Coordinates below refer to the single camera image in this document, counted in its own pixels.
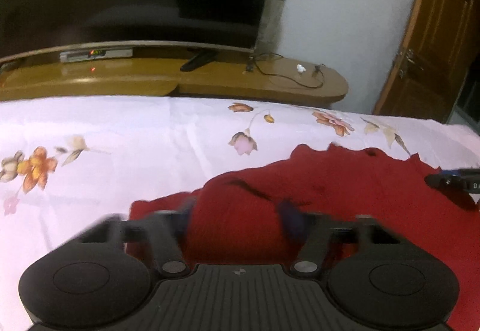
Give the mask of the white floral bed sheet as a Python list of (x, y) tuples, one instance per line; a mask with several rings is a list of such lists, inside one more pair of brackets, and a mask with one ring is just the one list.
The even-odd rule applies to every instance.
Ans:
[(1, 105), (1, 328), (26, 330), (22, 272), (102, 216), (287, 160), (304, 144), (479, 166), (465, 126), (253, 101), (90, 97)]

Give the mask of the small white adapter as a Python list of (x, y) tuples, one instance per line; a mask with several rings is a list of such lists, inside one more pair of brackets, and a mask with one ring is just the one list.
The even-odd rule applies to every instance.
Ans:
[(297, 70), (299, 73), (304, 73), (304, 72), (307, 71), (307, 69), (306, 69), (303, 65), (301, 65), (301, 64), (296, 65), (296, 70)]

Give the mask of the wooden TV console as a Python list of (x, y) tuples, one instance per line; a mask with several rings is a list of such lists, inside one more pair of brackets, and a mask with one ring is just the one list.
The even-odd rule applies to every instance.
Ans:
[[(348, 92), (345, 78), (325, 65), (268, 53), (223, 51), (196, 70), (183, 48), (138, 48), (133, 57), (61, 63), (54, 54), (1, 68), (1, 100), (55, 96), (193, 96), (260, 100), (328, 108)], [(296, 65), (307, 71), (299, 73)]]

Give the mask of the red knitted garment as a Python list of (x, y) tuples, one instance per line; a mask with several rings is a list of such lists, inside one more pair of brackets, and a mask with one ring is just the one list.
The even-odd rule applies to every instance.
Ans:
[(290, 264), (302, 240), (281, 226), (279, 205), (350, 221), (370, 215), (445, 262), (460, 282), (448, 321), (454, 330), (479, 328), (479, 209), (459, 190), (425, 183), (434, 168), (418, 156), (396, 160), (376, 148), (352, 151), (301, 144), (287, 160), (214, 177), (201, 189), (136, 201), (141, 219), (193, 201), (180, 242), (188, 264)]

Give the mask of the grey set-top box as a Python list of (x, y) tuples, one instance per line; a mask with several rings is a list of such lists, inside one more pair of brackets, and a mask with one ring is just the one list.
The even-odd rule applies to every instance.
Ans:
[(99, 48), (66, 51), (59, 54), (61, 63), (75, 63), (103, 59), (130, 58), (134, 54), (132, 48)]

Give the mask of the brown wooden door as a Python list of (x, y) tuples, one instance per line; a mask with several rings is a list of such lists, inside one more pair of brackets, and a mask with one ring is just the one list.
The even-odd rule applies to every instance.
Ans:
[(445, 123), (479, 51), (479, 0), (415, 0), (374, 114)]

